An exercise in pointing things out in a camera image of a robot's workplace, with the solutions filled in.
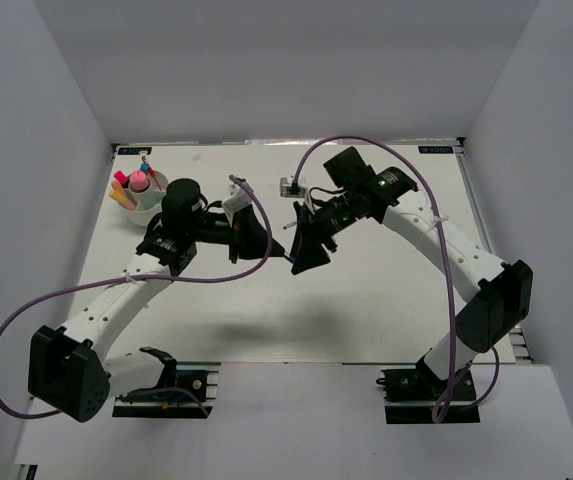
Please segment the red pen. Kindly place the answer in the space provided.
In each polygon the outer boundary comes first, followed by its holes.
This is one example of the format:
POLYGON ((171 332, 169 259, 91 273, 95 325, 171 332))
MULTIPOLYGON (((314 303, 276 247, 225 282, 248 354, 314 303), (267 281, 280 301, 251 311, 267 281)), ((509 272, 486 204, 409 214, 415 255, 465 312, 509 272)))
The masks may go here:
POLYGON ((160 182, 157 178, 157 173, 155 172, 155 170, 150 165, 145 153, 142 154, 141 161, 142 161, 142 164, 146 166, 146 173, 154 181, 155 185, 157 186, 157 189, 159 191, 164 191, 164 188, 162 187, 162 185, 160 184, 160 182))

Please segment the pink glue bottle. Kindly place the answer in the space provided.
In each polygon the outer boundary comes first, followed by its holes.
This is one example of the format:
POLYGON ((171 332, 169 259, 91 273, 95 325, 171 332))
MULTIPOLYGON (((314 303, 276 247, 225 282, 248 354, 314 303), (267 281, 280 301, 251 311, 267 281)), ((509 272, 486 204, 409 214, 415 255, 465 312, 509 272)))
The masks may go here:
POLYGON ((134 171, 129 176, 129 189, 134 193, 143 193, 150 188, 150 179, 141 170, 134 171))

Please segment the orange pink highlighter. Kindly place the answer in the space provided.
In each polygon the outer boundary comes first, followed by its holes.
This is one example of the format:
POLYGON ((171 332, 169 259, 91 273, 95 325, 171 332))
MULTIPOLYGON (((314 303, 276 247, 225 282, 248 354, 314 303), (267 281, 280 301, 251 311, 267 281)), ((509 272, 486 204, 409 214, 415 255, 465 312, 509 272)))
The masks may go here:
POLYGON ((113 199, 118 205, 128 211, 135 211, 136 204, 130 201, 125 195, 119 193, 116 190, 111 190, 109 192, 109 197, 113 199))

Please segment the grey orange highlighter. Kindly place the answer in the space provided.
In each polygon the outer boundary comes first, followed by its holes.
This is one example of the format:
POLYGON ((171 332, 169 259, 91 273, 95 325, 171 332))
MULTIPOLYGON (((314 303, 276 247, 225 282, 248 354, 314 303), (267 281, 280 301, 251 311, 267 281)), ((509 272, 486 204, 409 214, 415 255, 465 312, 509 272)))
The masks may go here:
POLYGON ((118 192, 120 195, 123 195, 123 196, 126 195, 124 188, 122 187, 121 183, 118 180, 113 180, 111 182, 111 187, 113 190, 118 192))

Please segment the pink black highlighter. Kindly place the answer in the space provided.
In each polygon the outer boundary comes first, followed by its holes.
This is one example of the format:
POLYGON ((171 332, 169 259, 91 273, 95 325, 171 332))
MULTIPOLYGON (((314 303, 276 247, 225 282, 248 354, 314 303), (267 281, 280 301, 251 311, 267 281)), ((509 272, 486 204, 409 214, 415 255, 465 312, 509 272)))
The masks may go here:
POLYGON ((125 175, 121 170, 118 170, 114 173, 115 180, 120 184, 120 186, 124 189, 128 188, 129 185, 129 177, 125 175))

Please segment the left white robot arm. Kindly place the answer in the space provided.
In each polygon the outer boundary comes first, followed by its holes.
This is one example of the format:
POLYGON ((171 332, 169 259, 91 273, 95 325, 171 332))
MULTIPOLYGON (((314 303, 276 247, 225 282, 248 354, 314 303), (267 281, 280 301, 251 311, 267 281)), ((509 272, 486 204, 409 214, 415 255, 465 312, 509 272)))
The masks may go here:
POLYGON ((141 347, 123 356, 109 351, 141 310, 174 283, 200 242, 225 245, 230 260, 255 260, 263 266, 283 250, 272 239, 267 214, 252 188, 231 179, 222 213, 206 211, 199 184, 172 181, 161 210, 148 223, 122 275, 97 282, 100 295, 57 328, 41 327, 30 343, 29 393, 80 423, 93 418, 115 397, 179 395, 201 400, 178 381, 176 359, 159 349, 141 347))

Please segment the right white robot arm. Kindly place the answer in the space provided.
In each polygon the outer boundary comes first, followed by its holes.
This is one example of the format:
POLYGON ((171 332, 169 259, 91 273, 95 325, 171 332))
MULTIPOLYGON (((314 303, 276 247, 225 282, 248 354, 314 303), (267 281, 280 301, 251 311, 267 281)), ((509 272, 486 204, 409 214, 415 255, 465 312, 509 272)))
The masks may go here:
POLYGON ((532 269, 522 260, 507 263, 435 215, 427 189, 399 168, 376 172, 354 147, 324 168, 338 189, 326 201, 313 200, 294 180, 280 186, 282 196, 295 200, 292 274, 328 264, 337 249, 335 235, 361 219, 372 219, 413 245, 449 277, 449 289, 465 303, 454 331, 416 364, 419 390, 432 399, 443 397, 454 385, 452 372, 488 352, 527 316, 532 269))

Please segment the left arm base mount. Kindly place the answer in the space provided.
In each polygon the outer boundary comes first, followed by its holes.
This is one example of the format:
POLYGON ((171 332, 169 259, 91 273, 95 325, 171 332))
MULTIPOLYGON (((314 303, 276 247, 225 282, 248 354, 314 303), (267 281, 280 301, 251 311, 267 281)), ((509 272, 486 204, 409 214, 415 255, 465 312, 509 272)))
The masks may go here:
POLYGON ((219 363, 180 363, 158 386, 158 393, 114 400, 112 416, 131 419, 206 419, 214 407, 219 363))

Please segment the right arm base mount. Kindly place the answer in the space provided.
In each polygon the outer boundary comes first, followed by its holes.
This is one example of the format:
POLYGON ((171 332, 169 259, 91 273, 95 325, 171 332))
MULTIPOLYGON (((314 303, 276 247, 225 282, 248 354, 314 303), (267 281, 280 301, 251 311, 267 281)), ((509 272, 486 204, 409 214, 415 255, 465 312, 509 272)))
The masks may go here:
MULTIPOLYGON (((414 368, 384 369, 376 380, 383 391, 386 423, 388 425, 432 424, 432 410, 444 387, 433 388, 424 383, 414 368)), ((468 407, 477 399, 472 374, 463 375, 454 388, 451 406, 444 424, 478 424, 481 422, 477 406, 468 407)))

